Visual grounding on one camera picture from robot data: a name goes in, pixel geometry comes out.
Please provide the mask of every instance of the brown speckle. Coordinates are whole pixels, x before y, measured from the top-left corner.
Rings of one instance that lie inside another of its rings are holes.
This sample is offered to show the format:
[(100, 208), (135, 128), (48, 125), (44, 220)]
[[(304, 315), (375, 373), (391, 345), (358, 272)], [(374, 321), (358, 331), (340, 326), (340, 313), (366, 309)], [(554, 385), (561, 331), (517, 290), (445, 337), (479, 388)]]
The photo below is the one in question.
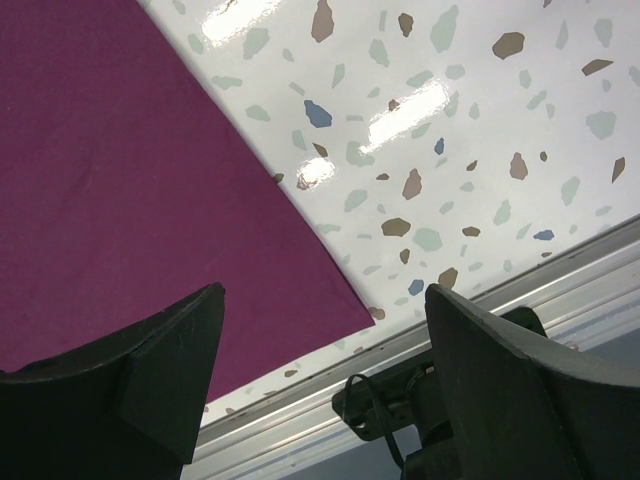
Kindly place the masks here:
[(491, 50), (493, 54), (504, 60), (511, 55), (520, 53), (524, 48), (524, 35), (520, 32), (505, 33), (500, 39), (493, 44)]
[(387, 316), (387, 314), (384, 313), (384, 310), (381, 308), (370, 307), (368, 311), (369, 315), (371, 315), (376, 320), (384, 320)]
[(611, 175), (611, 183), (615, 182), (618, 177), (620, 175), (622, 175), (622, 172), (624, 172), (624, 169), (626, 167), (626, 160), (624, 159), (624, 157), (620, 157), (618, 160), (616, 160), (616, 163), (613, 164), (613, 174)]
[(445, 270), (438, 277), (438, 283), (443, 287), (453, 288), (456, 284), (456, 280), (458, 279), (458, 271), (451, 267)]
[(333, 27), (333, 12), (327, 0), (318, 0), (318, 8), (313, 15), (313, 24), (311, 25), (311, 36), (320, 43), (331, 36)]
[(327, 152), (327, 149), (324, 148), (322, 145), (318, 145), (317, 143), (314, 143), (313, 146), (316, 149), (316, 152), (318, 152), (318, 155), (320, 155), (323, 158), (327, 158), (329, 156), (329, 152)]
[(382, 234), (385, 237), (403, 237), (411, 228), (411, 224), (401, 218), (392, 218), (382, 225)]
[(477, 237), (480, 235), (480, 229), (476, 227), (467, 227), (462, 229), (465, 237)]
[(603, 68), (607, 68), (612, 63), (613, 60), (602, 60), (601, 58), (596, 58), (595, 60), (591, 60), (584, 67), (582, 67), (582, 73), (584, 73), (585, 77), (588, 77), (592, 73), (596, 73)]
[(518, 152), (513, 154), (513, 158), (511, 159), (511, 170), (509, 171), (511, 176), (517, 180), (524, 180), (529, 175), (529, 170), (527, 169), (527, 164), (525, 163), (522, 155)]
[(411, 250), (409, 250), (408, 248), (405, 248), (403, 251), (400, 252), (400, 261), (406, 265), (407, 263), (409, 263), (410, 256), (411, 256)]
[(413, 30), (413, 17), (411, 15), (407, 15), (406, 13), (402, 13), (398, 17), (398, 23), (400, 24), (400, 30), (402, 30), (402, 35), (406, 37), (409, 36), (411, 30)]
[(413, 197), (420, 194), (422, 191), (422, 177), (418, 173), (417, 169), (413, 169), (409, 172), (409, 177), (404, 183), (402, 189), (402, 196), (407, 200), (411, 200)]

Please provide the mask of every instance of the gray-green speckle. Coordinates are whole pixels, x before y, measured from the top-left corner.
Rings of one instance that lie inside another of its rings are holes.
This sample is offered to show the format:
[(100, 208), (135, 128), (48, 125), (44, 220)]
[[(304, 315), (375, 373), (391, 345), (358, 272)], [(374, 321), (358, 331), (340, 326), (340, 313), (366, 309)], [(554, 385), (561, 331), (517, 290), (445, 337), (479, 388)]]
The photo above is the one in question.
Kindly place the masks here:
[(507, 223), (510, 218), (511, 204), (509, 203), (509, 200), (505, 200), (496, 211), (496, 215), (493, 217), (493, 223), (495, 225), (502, 225), (503, 223)]
[(419, 228), (416, 230), (413, 242), (425, 252), (435, 252), (442, 248), (440, 234), (431, 228)]
[(560, 195), (562, 197), (562, 202), (569, 206), (576, 194), (578, 193), (578, 188), (580, 187), (580, 179), (578, 177), (571, 177), (569, 180), (562, 184), (560, 187)]
[(444, 215), (445, 213), (449, 212), (452, 208), (453, 208), (453, 202), (444, 202), (440, 207), (439, 212), (442, 215)]
[(380, 12), (380, 17), (378, 18), (378, 30), (381, 32), (384, 32), (386, 23), (387, 23), (387, 11), (383, 10)]
[(318, 225), (316, 225), (316, 229), (320, 233), (331, 233), (339, 232), (340, 230), (342, 230), (342, 227), (340, 225), (333, 225), (331, 223), (319, 223)]
[(516, 240), (522, 240), (527, 235), (527, 232), (529, 231), (530, 228), (531, 228), (531, 224), (529, 223), (524, 227), (522, 227), (520, 230), (518, 230), (518, 233), (516, 234)]
[(596, 36), (603, 47), (611, 45), (611, 38), (613, 37), (613, 22), (608, 18), (600, 18), (593, 26), (593, 31), (596, 32)]
[(303, 95), (303, 96), (304, 96), (304, 94), (305, 94), (304, 88), (302, 88), (302, 87), (301, 87), (300, 85), (298, 85), (296, 82), (291, 82), (291, 83), (289, 84), (289, 88), (290, 88), (291, 90), (293, 90), (294, 92), (299, 93), (300, 95)]
[(198, 55), (202, 55), (204, 53), (204, 45), (195, 33), (190, 34), (187, 37), (187, 41), (189, 42), (191, 50), (196, 52)]
[(333, 81), (331, 82), (331, 88), (336, 88), (336, 85), (338, 85), (344, 78), (344, 74), (345, 74), (344, 63), (340, 63), (339, 65), (336, 65), (336, 68), (333, 70)]
[(613, 134), (616, 126), (616, 114), (613, 112), (596, 112), (587, 116), (586, 124), (596, 138), (604, 140)]
[(431, 43), (436, 52), (441, 53), (448, 50), (456, 33), (456, 22), (458, 19), (458, 6), (453, 5), (438, 18), (438, 21), (431, 28)]
[(449, 102), (444, 107), (444, 114), (447, 117), (451, 118), (456, 114), (456, 112), (458, 111), (458, 100), (459, 99), (460, 99), (460, 94), (457, 91), (455, 91), (453, 93), (453, 95), (451, 95), (449, 97)]
[(562, 50), (569, 41), (569, 28), (567, 27), (566, 20), (562, 21), (560, 25), (560, 32), (558, 32), (558, 38), (556, 39), (556, 48)]
[(478, 118), (480, 118), (480, 107), (478, 107), (477, 103), (471, 105), (471, 108), (469, 109), (469, 116), (473, 120), (477, 120)]
[(460, 185), (460, 190), (462, 190), (463, 192), (473, 192), (475, 188), (476, 187), (473, 185), (473, 182), (465, 182)]
[(375, 159), (369, 154), (363, 154), (360, 151), (362, 145), (358, 142), (351, 141), (347, 143), (347, 162), (358, 167), (366, 167), (373, 165)]
[(176, 12), (178, 12), (180, 15), (184, 15), (187, 11), (187, 8), (184, 6), (184, 3), (182, 3), (180, 0), (173, 0), (173, 8), (176, 9)]
[(414, 128), (413, 130), (411, 130), (411, 138), (420, 138), (425, 133), (427, 133), (427, 130), (429, 130), (430, 126), (431, 123), (427, 122), (424, 125), (420, 125), (418, 128)]
[(269, 30), (266, 28), (252, 28), (247, 32), (242, 45), (243, 58), (250, 60), (269, 42)]
[(304, 137), (302, 136), (302, 132), (300, 130), (294, 130), (293, 132), (291, 132), (291, 141), (300, 150), (307, 149), (307, 145), (304, 143)]
[(529, 101), (529, 103), (527, 104), (527, 108), (529, 110), (534, 110), (534, 109), (538, 108), (538, 105), (540, 105), (546, 98), (547, 98), (547, 91), (546, 90), (542, 90), (540, 93), (535, 95)]
[(596, 217), (602, 217), (609, 213), (613, 207), (611, 205), (605, 205), (604, 207), (600, 207), (596, 210)]
[(629, 75), (631, 76), (631, 80), (633, 80), (633, 83), (635, 83), (638, 87), (640, 87), (640, 70), (638, 70), (638, 67), (636, 67), (635, 65), (630, 66)]
[(247, 113), (247, 117), (253, 118), (254, 120), (260, 120), (261, 122), (268, 122), (271, 120), (267, 111), (260, 105), (251, 105), (245, 110), (245, 112)]
[(387, 49), (384, 46), (382, 40), (374, 38), (371, 40), (371, 46), (369, 47), (369, 56), (378, 64), (383, 67), (389, 66), (389, 56), (387, 55)]
[(465, 70), (462, 65), (449, 65), (444, 74), (451, 80), (457, 80), (464, 77)]
[(367, 199), (366, 190), (353, 190), (347, 195), (347, 199), (344, 201), (344, 211), (350, 212), (354, 208), (358, 208)]
[(410, 87), (420, 88), (432, 78), (433, 73), (431, 73), (429, 70), (424, 70), (420, 73), (416, 73), (413, 77), (409, 78), (407, 80), (407, 85), (409, 85)]
[(371, 265), (367, 268), (365, 268), (362, 271), (363, 275), (371, 275), (373, 272), (377, 272), (378, 270), (380, 270), (382, 268), (382, 265)]
[(223, 90), (227, 90), (231, 87), (240, 87), (242, 86), (242, 80), (235, 77), (219, 77), (215, 76), (211, 79), (211, 83), (215, 86), (220, 87)]
[(522, 88), (529, 88), (531, 86), (531, 74), (529, 70), (522, 70), (520, 75), (518, 75), (518, 80)]

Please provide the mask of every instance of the maroon cloth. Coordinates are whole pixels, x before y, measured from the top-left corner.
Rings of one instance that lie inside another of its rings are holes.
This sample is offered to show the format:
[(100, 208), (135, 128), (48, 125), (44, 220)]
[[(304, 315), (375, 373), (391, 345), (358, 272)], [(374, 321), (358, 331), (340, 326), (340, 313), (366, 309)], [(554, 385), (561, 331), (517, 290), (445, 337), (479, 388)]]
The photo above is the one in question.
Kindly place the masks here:
[(371, 325), (311, 229), (134, 2), (8, 2), (0, 368), (227, 290), (209, 399)]

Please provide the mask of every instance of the black cable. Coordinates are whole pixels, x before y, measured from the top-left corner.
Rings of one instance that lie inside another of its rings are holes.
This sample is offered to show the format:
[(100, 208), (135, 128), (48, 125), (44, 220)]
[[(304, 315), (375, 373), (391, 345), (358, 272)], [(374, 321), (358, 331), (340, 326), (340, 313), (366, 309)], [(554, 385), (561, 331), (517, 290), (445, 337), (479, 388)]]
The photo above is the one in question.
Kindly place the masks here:
[(349, 425), (349, 422), (346, 419), (347, 413), (347, 405), (349, 403), (349, 394), (351, 393), (351, 386), (353, 385), (353, 381), (359, 378), (369, 390), (369, 395), (371, 396), (371, 401), (373, 403), (373, 411), (376, 414), (376, 418), (378, 419), (378, 423), (380, 424), (380, 429), (382, 430), (382, 434), (384, 436), (385, 441), (387, 442), (387, 447), (389, 447), (389, 452), (391, 452), (391, 456), (393, 457), (393, 461), (398, 466), (400, 470), (404, 470), (404, 458), (400, 453), (400, 448), (398, 448), (398, 444), (396, 442), (395, 437), (393, 436), (393, 430), (391, 430), (391, 425), (389, 424), (389, 411), (386, 409), (382, 400), (380, 399), (380, 395), (378, 391), (373, 386), (373, 383), (366, 375), (362, 375), (361, 373), (356, 373), (351, 375), (347, 379), (347, 383), (344, 386), (344, 402), (342, 403), (342, 420)]

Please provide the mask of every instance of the black device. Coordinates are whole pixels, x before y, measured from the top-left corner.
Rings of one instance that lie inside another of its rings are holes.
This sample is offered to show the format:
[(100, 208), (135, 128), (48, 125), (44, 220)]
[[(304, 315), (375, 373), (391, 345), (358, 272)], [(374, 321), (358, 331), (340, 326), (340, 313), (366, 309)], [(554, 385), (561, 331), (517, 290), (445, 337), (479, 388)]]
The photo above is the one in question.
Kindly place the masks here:
[(3, 480), (178, 480), (222, 332), (210, 285), (62, 355), (0, 372)]
[[(500, 318), (432, 285), (432, 348), (333, 398), (405, 480), (640, 479), (640, 372), (556, 344), (530, 309)], [(403, 459), (392, 432), (418, 429)]]

